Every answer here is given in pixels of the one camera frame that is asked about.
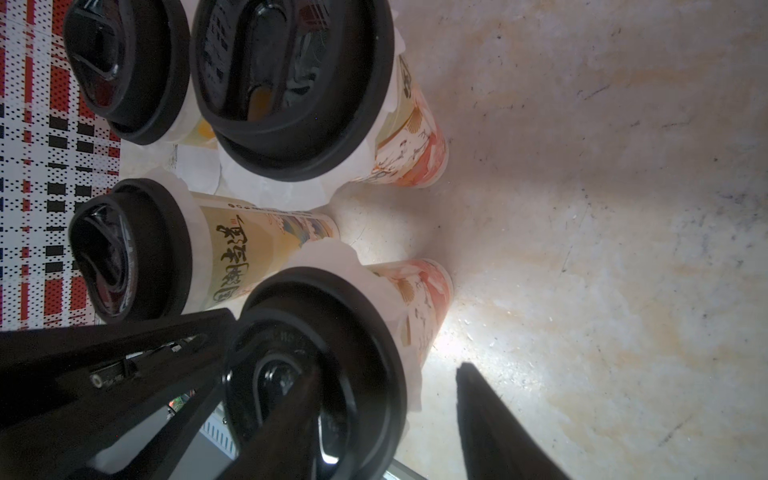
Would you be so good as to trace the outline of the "black cup lid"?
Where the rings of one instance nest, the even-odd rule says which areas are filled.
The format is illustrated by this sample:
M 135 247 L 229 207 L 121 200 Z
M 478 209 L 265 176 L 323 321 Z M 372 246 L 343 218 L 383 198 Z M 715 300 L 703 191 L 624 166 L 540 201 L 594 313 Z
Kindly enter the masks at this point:
M 74 1 L 63 40 L 86 105 L 120 139 L 142 146 L 168 139 L 189 91 L 182 1 Z
M 203 1 L 190 69 L 201 113 L 234 162 L 299 182 L 363 144 L 394 56 L 386 1 Z
M 263 281 L 237 321 L 224 404 L 238 456 L 314 367 L 322 389 L 315 479 L 381 478 L 405 426 L 403 366 L 367 298 L 316 268 L 289 268 Z
M 68 239 L 96 315 L 106 323 L 182 313 L 192 245 L 176 200 L 159 182 L 119 182 L 75 209 Z

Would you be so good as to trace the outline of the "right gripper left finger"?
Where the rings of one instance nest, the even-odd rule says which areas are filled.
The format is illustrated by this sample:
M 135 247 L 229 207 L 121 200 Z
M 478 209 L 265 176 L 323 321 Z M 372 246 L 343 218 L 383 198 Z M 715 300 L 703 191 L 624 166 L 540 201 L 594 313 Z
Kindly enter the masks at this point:
M 321 372 L 314 367 L 288 391 L 221 479 L 315 479 Z

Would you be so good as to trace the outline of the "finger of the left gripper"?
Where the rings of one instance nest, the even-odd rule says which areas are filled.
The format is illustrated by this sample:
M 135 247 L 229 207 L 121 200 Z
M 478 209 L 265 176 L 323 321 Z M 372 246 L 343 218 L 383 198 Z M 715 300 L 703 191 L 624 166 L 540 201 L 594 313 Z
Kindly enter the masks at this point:
M 171 476 L 223 396 L 228 309 L 1 336 L 1 475 L 100 479 L 93 458 L 177 397 L 189 402 L 120 479 Z

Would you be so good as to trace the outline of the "paper milk tea cup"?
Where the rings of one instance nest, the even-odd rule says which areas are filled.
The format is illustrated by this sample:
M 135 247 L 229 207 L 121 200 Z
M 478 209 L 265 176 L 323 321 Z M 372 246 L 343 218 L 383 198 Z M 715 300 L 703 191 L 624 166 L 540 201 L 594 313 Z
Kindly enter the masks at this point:
M 180 114 L 166 132 L 164 139 L 172 144 L 215 150 L 217 139 L 210 124 L 199 114 Z

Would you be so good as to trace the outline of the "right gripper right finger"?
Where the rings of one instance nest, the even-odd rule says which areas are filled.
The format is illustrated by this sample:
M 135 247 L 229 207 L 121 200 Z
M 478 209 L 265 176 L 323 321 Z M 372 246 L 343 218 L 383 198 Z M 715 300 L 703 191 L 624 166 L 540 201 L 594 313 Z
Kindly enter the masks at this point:
M 457 369 L 457 422 L 469 479 L 565 479 L 475 365 Z

